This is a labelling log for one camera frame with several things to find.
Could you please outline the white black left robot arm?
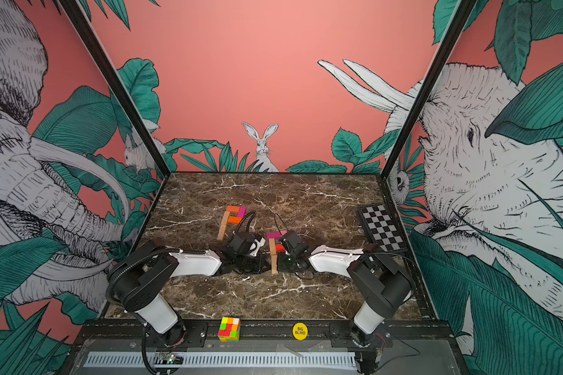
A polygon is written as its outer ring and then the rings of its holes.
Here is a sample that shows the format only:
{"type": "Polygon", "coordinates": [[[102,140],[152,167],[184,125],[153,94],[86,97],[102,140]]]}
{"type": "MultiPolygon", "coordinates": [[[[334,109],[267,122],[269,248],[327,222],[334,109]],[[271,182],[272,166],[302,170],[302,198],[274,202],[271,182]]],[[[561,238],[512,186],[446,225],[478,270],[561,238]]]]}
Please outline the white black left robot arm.
{"type": "Polygon", "coordinates": [[[265,238],[250,231],[255,217],[256,212],[247,213],[230,240],[208,250],[183,250],[157,240],[146,242],[109,272],[107,300],[140,320],[145,338],[154,338],[168,348],[186,343],[189,329],[162,290],[173,278],[252,275],[269,270],[261,254],[265,238]]]}

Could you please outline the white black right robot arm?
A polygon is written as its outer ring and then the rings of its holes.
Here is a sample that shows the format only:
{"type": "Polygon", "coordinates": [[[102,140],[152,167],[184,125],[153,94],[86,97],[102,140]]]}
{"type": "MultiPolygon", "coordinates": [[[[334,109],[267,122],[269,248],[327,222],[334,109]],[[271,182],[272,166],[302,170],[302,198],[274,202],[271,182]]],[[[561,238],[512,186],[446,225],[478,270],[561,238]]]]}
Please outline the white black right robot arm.
{"type": "Polygon", "coordinates": [[[284,252],[278,257],[278,270],[333,273],[350,278],[361,293],[364,302],[348,328],[330,330],[335,345],[381,349],[392,345],[386,321],[394,317],[415,289],[411,275],[393,259],[395,253],[374,243],[353,250],[308,246],[295,231],[283,233],[279,242],[284,252]]]}

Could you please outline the natural wood block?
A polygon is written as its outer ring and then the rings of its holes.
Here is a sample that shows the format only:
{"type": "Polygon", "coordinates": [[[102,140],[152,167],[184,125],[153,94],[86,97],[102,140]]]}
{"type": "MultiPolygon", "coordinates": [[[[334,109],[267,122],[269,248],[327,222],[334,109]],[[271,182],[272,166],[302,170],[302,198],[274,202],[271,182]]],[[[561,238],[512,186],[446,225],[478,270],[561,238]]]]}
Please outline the natural wood block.
{"type": "Polygon", "coordinates": [[[225,211],[224,216],[223,216],[223,219],[222,219],[222,221],[221,221],[221,225],[222,225],[223,227],[226,227],[226,226],[227,226],[227,223],[228,223],[228,220],[229,220],[229,217],[230,217],[230,216],[231,216],[231,213],[230,213],[229,211],[225,211]]]}
{"type": "Polygon", "coordinates": [[[271,256],[271,273],[273,275],[278,274],[278,257],[271,256]]]}
{"type": "Polygon", "coordinates": [[[225,231],[226,231],[227,225],[226,224],[222,224],[219,231],[218,231],[218,235],[217,235],[217,240],[219,241],[223,241],[225,238],[225,231]]]}
{"type": "Polygon", "coordinates": [[[274,259],[274,258],[277,257],[277,248],[276,248],[276,244],[275,244],[275,239],[269,238],[268,243],[269,243],[269,250],[270,250],[271,259],[274,259]]]}

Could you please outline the magenta block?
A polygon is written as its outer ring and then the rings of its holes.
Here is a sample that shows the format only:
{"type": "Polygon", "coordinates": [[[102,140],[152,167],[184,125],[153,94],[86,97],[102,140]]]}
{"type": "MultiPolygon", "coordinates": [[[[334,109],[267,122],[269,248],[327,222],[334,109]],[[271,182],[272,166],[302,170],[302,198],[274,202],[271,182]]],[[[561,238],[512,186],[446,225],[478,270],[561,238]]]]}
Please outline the magenta block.
{"type": "Polygon", "coordinates": [[[267,239],[280,239],[283,235],[278,232],[270,232],[266,234],[267,239]]]}
{"type": "Polygon", "coordinates": [[[246,215],[246,212],[247,212],[247,208],[245,206],[241,206],[239,208],[238,213],[237,213],[237,217],[239,217],[240,219],[243,219],[246,215]]]}

